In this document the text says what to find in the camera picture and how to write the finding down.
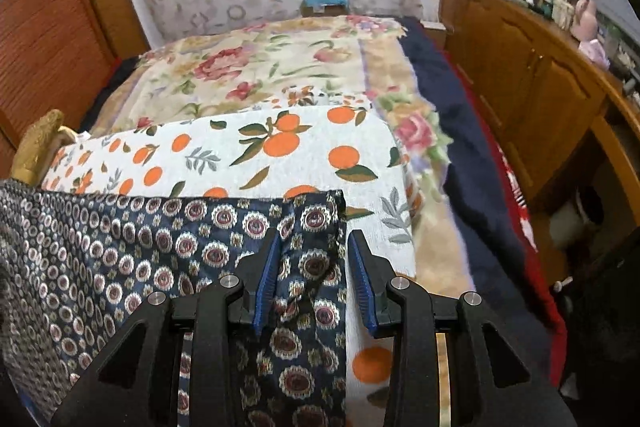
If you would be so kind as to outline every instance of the wooden wardrobe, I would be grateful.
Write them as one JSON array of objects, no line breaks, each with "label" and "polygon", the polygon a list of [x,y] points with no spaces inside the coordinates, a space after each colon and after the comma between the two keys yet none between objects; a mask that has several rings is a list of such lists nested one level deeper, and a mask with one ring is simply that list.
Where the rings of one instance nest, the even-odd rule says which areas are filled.
[{"label": "wooden wardrobe", "polygon": [[0,0],[0,176],[52,108],[77,128],[117,57],[148,50],[130,0]]}]

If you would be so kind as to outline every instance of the orange print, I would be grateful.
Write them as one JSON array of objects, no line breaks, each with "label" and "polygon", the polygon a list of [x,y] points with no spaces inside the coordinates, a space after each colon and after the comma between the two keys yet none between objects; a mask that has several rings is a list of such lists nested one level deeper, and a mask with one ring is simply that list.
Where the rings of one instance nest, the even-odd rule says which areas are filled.
[{"label": "orange print", "polygon": [[145,146],[136,151],[133,155],[133,163],[136,165],[141,164],[149,154],[149,149]]},{"label": "orange print", "polygon": [[362,383],[382,383],[391,376],[393,354],[385,347],[367,347],[353,359],[353,374]]},{"label": "orange print", "polygon": [[58,152],[56,152],[56,157],[53,158],[53,161],[51,163],[51,166],[55,169],[58,167],[58,165],[60,165],[60,162],[62,161],[62,158],[65,157],[65,149],[64,148],[60,148],[58,149]]},{"label": "orange print", "polygon": [[326,117],[332,123],[349,123],[356,115],[355,111],[351,107],[334,107],[326,112]]},{"label": "orange print", "polygon": [[318,192],[318,189],[311,185],[298,185],[297,187],[291,187],[284,193],[284,198],[295,198],[300,194],[308,194],[310,192]]},{"label": "orange print", "polygon": [[162,169],[159,167],[153,167],[146,172],[143,183],[147,187],[150,187],[151,185],[158,183],[158,180],[161,177],[162,177]]},{"label": "orange print", "polygon": [[128,180],[124,180],[122,182],[122,185],[120,186],[120,190],[118,190],[118,192],[123,196],[126,196],[127,194],[129,194],[132,188],[133,188],[133,180],[129,178]]},{"label": "orange print", "polygon": [[349,145],[341,145],[329,151],[329,163],[335,169],[351,169],[360,161],[360,153]]},{"label": "orange print", "polygon": [[87,163],[87,160],[90,158],[91,154],[91,151],[83,153],[82,156],[80,156],[80,158],[78,159],[78,165],[84,165],[85,163]]},{"label": "orange print", "polygon": [[276,129],[287,132],[294,131],[300,125],[300,117],[296,114],[286,114],[278,118]]},{"label": "orange print", "polygon": [[418,193],[415,196],[414,202],[411,204],[412,211],[417,212],[420,209],[421,205],[422,205],[422,195]]},{"label": "orange print", "polygon": [[267,138],[263,150],[267,156],[280,158],[291,154],[300,145],[300,137],[292,132],[281,132]]},{"label": "orange print", "polygon": [[203,194],[205,198],[226,198],[229,193],[222,187],[213,187]]},{"label": "orange print", "polygon": [[177,136],[174,142],[171,144],[171,150],[173,152],[180,152],[182,149],[189,145],[190,141],[191,136],[189,136],[188,134],[180,134],[180,136]]},{"label": "orange print", "polygon": [[93,177],[94,177],[94,173],[92,172],[91,169],[89,169],[89,172],[87,172],[87,174],[82,176],[82,179],[80,180],[80,184],[78,185],[78,188],[76,188],[76,194],[84,194],[84,192],[87,190],[89,185],[91,185],[91,180],[93,179]]},{"label": "orange print", "polygon": [[288,98],[289,107],[298,103],[298,96],[294,92],[290,92]]},{"label": "orange print", "polygon": [[111,145],[109,146],[109,152],[116,152],[121,143],[122,141],[120,140],[120,138],[116,138],[113,142],[111,142]]}]

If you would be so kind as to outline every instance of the cabinet handle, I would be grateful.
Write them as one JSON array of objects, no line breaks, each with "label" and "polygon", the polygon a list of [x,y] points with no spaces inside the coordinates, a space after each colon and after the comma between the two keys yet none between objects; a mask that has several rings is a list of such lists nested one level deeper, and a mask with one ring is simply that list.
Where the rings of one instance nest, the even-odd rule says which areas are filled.
[{"label": "cabinet handle", "polygon": [[[530,54],[529,54],[529,57],[532,57],[532,56],[533,56],[533,55],[535,55],[535,54],[536,54],[536,51],[535,51],[535,49],[534,49],[534,48],[532,48],[532,49],[531,49],[531,52],[530,52]],[[535,59],[535,58],[530,58],[530,59],[529,59],[529,62],[528,62],[528,64],[527,64],[527,71],[530,71],[530,70],[531,70],[531,67],[533,66],[533,63],[534,63],[535,61],[536,61],[536,59]]]},{"label": "cabinet handle", "polygon": [[532,63],[530,63],[529,68],[527,68],[528,71],[533,70],[534,66],[537,67],[538,64],[542,61],[542,59],[545,58],[545,55],[538,55],[537,58],[535,58]]}]

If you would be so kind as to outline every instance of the dark blue blanket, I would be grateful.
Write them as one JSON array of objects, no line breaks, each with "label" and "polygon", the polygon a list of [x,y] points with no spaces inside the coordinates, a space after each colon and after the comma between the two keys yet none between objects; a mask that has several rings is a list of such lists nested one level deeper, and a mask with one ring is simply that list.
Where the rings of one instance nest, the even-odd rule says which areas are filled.
[{"label": "dark blue blanket", "polygon": [[527,281],[526,247],[513,229],[499,167],[479,117],[462,81],[420,22],[400,22],[408,30],[400,43],[414,67],[420,93],[435,105],[443,131],[453,139],[444,189],[466,243],[478,293],[548,375],[553,332],[543,324],[548,317]]}]

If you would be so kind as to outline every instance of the cabinet door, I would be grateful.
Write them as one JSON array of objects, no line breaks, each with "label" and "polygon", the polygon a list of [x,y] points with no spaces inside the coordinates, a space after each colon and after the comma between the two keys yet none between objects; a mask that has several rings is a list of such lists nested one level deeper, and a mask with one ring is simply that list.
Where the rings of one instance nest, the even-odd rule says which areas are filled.
[{"label": "cabinet door", "polygon": [[453,33],[458,22],[458,4],[461,0],[440,0],[440,22],[447,28],[447,32]]},{"label": "cabinet door", "polygon": [[604,92],[577,60],[559,50],[543,55],[525,103],[513,115],[506,153],[524,194],[533,198],[569,158],[604,101]]},{"label": "cabinet door", "polygon": [[466,0],[460,29],[456,29],[452,56],[472,84],[485,74],[486,56],[492,45],[491,22],[487,0]]},{"label": "cabinet door", "polygon": [[484,74],[474,79],[483,116],[501,138],[529,92],[538,54],[534,31],[526,20],[499,9],[491,24],[491,47]]}]

